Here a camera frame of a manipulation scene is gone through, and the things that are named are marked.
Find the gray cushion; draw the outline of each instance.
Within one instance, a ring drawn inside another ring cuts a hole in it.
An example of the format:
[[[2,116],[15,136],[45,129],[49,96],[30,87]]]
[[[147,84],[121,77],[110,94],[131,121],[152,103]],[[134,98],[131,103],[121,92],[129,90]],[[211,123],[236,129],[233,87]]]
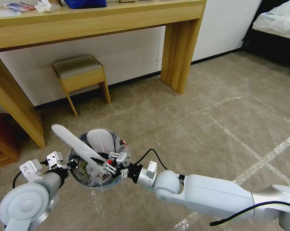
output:
[[[62,79],[89,71],[101,69],[102,65],[91,55],[71,58],[54,63],[57,73]]]

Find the wooden stool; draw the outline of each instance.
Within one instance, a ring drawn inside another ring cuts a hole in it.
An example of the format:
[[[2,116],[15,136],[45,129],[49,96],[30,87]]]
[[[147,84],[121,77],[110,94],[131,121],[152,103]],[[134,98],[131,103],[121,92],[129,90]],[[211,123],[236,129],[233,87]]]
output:
[[[110,104],[104,67],[91,55],[63,60],[54,63],[53,67],[76,117],[78,115],[69,96],[71,91],[98,83],[106,101]]]

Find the beige carpet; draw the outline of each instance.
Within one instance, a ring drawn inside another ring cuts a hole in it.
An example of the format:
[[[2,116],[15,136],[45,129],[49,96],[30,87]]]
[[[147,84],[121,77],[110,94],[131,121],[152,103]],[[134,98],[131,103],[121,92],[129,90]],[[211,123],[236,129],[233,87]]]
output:
[[[154,148],[176,173],[236,180],[251,191],[290,185],[290,69],[233,53],[193,65],[184,95],[159,76],[113,89],[110,95],[111,105],[99,97],[76,104],[78,118],[68,103],[41,111],[46,148],[27,138],[20,161],[0,168],[0,201],[20,164],[42,161],[54,150],[67,157],[69,149],[51,132],[53,123],[76,135],[109,128],[128,143],[134,160]],[[142,164],[150,160],[157,161],[148,155]],[[130,179],[110,191],[92,192],[70,176],[59,194],[60,202],[37,230],[281,230],[277,221],[210,227],[216,218],[159,201]]]

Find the red component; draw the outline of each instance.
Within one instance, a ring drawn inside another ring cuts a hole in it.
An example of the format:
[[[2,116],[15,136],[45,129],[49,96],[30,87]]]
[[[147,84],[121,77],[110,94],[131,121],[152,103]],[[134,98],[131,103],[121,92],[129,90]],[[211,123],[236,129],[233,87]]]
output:
[[[127,143],[124,140],[120,140],[124,145],[127,145]]]

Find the wooden cabinet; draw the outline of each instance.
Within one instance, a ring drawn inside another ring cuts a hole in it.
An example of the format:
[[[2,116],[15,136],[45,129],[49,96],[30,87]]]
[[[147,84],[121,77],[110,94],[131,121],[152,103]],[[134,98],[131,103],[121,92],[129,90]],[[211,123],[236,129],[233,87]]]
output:
[[[0,114],[0,167],[19,160],[15,130]]]

